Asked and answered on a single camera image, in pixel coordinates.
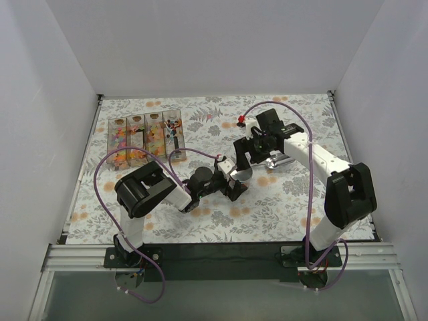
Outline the round metal jar lid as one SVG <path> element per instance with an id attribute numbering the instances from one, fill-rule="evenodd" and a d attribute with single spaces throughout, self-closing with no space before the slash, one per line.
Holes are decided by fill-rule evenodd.
<path id="1" fill-rule="evenodd" d="M 252 168 L 244 169 L 241 171 L 234 170 L 231 172 L 230 177 L 235 180 L 239 181 L 241 183 L 246 183 L 251 180 L 253 176 L 253 170 Z"/>

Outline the metal candy scoop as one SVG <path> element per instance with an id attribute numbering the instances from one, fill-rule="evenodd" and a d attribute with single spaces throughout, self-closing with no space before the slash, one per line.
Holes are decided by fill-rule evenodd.
<path id="1" fill-rule="evenodd" d="M 268 169 L 276 169 L 281 166 L 292 164 L 295 160 L 286 154 L 276 154 L 265 160 Z"/>

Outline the clear compartment candy box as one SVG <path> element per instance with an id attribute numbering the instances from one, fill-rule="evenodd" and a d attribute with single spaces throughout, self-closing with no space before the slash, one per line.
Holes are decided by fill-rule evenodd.
<path id="1" fill-rule="evenodd" d="M 127 146 L 107 158 L 107 164 L 114 170 L 140 167 L 151 157 L 140 149 L 145 149 L 161 160 L 178 149 L 174 161 L 186 158 L 183 122 L 180 110 L 136 114 L 108 121 L 107 152 Z"/>

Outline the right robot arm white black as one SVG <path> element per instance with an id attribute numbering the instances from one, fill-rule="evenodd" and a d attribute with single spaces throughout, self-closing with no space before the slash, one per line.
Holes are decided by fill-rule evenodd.
<path id="1" fill-rule="evenodd" d="M 284 124 L 273 108 L 253 120 L 241 115 L 237 124 L 245 128 L 245 137 L 234 142 L 237 174 L 279 151 L 308 169 L 310 192 L 314 179 L 325 186 L 325 215 L 314 229 L 306 229 L 302 250 L 306 266 L 314 268 L 343 233 L 377 208 L 370 169 L 364 163 L 352 164 L 334 156 L 313 142 L 307 124 Z"/>

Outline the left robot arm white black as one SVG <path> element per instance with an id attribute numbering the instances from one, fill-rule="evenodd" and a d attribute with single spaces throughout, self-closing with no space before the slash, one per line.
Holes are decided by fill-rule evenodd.
<path id="1" fill-rule="evenodd" d="M 236 201 L 247 186 L 235 179 L 235 163 L 224 157 L 215 167 L 199 167 L 181 187 L 152 161 L 120 179 L 116 186 L 122 231 L 114 236 L 114 247 L 125 266 L 136 267 L 142 260 L 144 217 L 163 201 L 181 213 L 199 206 L 200 200 L 220 191 Z"/>

